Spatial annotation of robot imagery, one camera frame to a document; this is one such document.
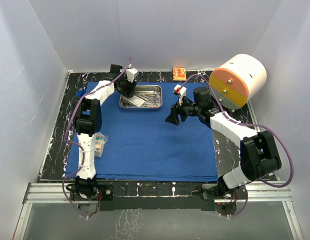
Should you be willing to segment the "metal instrument tray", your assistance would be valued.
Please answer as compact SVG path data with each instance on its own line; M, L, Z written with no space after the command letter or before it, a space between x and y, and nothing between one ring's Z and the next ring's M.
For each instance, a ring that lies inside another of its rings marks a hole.
M124 111L158 111L162 104L162 87L159 85L137 85L133 97L121 95L119 98L119 106Z

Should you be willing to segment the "blue surgical drape cloth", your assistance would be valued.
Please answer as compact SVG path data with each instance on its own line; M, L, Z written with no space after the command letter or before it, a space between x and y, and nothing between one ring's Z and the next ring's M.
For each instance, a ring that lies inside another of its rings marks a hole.
M213 133L197 117L178 126L165 122L178 101L174 83L160 83L163 103L156 111L124 111L114 92L101 105L102 126L95 140L96 178L164 182L218 179ZM76 129L65 173L79 171Z

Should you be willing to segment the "white suture packet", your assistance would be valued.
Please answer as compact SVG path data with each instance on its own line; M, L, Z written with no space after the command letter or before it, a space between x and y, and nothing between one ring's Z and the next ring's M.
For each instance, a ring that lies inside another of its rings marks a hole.
M145 102L144 99L138 97L138 96L133 96L128 99L134 106L136 107L141 107L143 103Z

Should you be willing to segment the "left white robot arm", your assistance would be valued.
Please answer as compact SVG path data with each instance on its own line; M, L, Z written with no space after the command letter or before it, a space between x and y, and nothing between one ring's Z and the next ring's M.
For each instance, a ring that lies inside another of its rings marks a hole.
M75 193L88 200L99 194L96 183L95 141L102 127L102 104L114 92L131 98L137 86L139 71L131 64L127 68L112 64L110 76L98 82L93 90L78 99L73 125L78 139L78 168L75 179Z

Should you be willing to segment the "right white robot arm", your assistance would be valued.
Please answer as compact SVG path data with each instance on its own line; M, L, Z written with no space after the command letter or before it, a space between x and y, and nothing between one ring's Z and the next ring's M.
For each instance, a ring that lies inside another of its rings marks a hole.
M213 105L213 97L206 87L193 90L194 100L187 98L187 89L176 85L173 93L178 101L170 108L165 122L179 125L187 117L198 117L199 121L231 140L240 151L239 166L220 176L216 186L207 189L208 194L225 199L235 194L242 185L254 182L282 167L274 136L271 132L256 131L241 125Z

